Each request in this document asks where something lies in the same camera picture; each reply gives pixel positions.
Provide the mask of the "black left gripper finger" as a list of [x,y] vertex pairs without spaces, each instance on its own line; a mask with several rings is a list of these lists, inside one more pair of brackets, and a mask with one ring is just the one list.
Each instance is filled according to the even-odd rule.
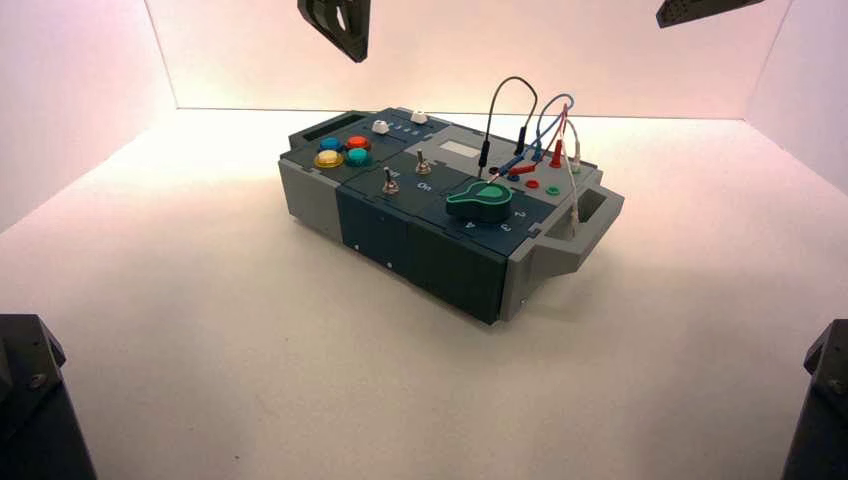
[[304,20],[355,63],[367,59],[369,0],[300,0]]

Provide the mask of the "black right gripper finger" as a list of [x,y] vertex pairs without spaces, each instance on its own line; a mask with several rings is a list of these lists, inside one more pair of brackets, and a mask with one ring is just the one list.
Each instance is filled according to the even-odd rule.
[[656,11],[659,28],[668,28],[762,3],[763,0],[665,0]]

